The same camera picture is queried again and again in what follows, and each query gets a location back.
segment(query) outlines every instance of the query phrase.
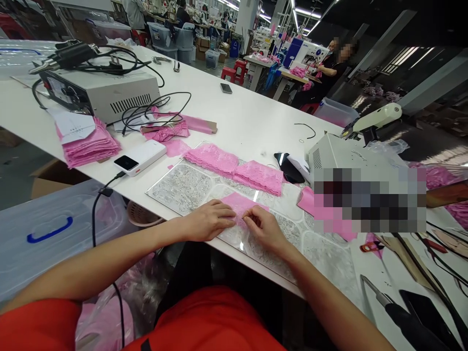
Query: basket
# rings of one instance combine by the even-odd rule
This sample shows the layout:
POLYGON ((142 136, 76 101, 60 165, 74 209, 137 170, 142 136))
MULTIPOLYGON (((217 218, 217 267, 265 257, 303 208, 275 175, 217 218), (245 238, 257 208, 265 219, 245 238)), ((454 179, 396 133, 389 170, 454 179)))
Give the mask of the basket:
POLYGON ((138 227, 151 227, 164 221, 163 218, 148 211, 133 201, 130 201, 127 205, 127 215, 130 223, 138 227))

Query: charging cable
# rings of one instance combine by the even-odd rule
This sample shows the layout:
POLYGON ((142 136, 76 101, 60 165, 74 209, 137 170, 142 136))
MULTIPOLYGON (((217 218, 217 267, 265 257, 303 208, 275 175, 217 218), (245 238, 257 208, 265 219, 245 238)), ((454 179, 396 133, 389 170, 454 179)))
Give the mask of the charging cable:
MULTIPOLYGON (((91 210, 91 223, 92 223, 92 236, 93 236, 93 247, 96 247, 96 205, 98 204, 98 200, 101 195, 105 197, 110 197, 114 192, 113 189, 108 188, 109 184, 111 184, 114 180, 122 178, 125 175, 125 172, 120 172, 117 174, 111 181, 109 181, 106 185, 104 185, 96 196, 96 199, 93 203, 93 209, 91 210)), ((120 295, 120 291, 118 290, 117 284, 115 282, 112 283, 114 289, 116 290, 118 303, 120 305, 120 327, 122 331, 122 348, 125 347, 125 327, 123 325, 123 303, 122 303, 122 296, 120 295)))

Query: plastic stool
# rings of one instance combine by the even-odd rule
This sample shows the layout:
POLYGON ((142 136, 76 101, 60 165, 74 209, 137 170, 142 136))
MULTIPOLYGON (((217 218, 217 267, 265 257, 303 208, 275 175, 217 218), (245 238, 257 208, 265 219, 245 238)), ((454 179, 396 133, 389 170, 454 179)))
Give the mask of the plastic stool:
POLYGON ((247 62, 242 60, 236 60, 234 64, 235 79, 239 81, 240 85, 244 85, 245 72, 247 71, 247 62))
POLYGON ((132 29, 132 37, 138 45, 145 46, 150 42, 150 37, 145 31, 132 29))
POLYGON ((236 78, 235 77, 235 70, 233 70, 232 68, 224 66, 223 71, 221 73, 221 79, 224 80, 224 78, 226 78, 226 76, 231 77, 231 83, 234 83, 235 78, 236 78))
POLYGON ((305 104, 305 105, 302 105, 301 111, 306 112, 306 113, 308 113, 309 115, 313 115, 313 113, 314 113, 315 111, 317 111, 319 105, 320 105, 320 102, 319 102, 319 103, 315 103, 315 104, 305 104))

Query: hand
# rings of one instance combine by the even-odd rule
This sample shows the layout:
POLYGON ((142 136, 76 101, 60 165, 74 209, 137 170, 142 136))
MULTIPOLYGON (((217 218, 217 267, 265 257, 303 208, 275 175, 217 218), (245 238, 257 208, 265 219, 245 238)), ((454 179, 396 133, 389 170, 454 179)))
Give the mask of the hand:
POLYGON ((235 217, 229 205, 219 200, 211 200, 192 213, 179 218, 184 241, 210 241, 225 228, 233 227, 235 222, 225 217, 235 217))
POLYGON ((273 214, 260 206, 253 206, 242 216, 250 231, 268 251, 280 256, 280 252, 289 246, 289 241, 281 231, 273 214))

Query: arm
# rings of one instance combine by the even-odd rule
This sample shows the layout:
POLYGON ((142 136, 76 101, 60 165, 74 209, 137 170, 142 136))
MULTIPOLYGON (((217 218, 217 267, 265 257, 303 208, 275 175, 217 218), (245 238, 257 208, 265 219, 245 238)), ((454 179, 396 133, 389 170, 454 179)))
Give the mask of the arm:
POLYGON ((235 222, 235 212, 212 200, 185 217, 122 236, 71 257, 38 277, 10 301, 3 314, 44 299, 85 301, 112 284, 147 254, 178 241, 209 241, 235 222))
POLYGON ((323 65, 318 66, 317 71, 320 71, 324 75, 329 76, 329 77, 336 76, 336 74, 338 73, 337 70, 334 70, 333 68, 327 68, 327 67, 325 67, 323 65))
POLYGON ((367 317, 287 241, 271 213, 254 206, 243 219, 257 241, 288 264, 307 302, 340 351, 395 351, 367 317))

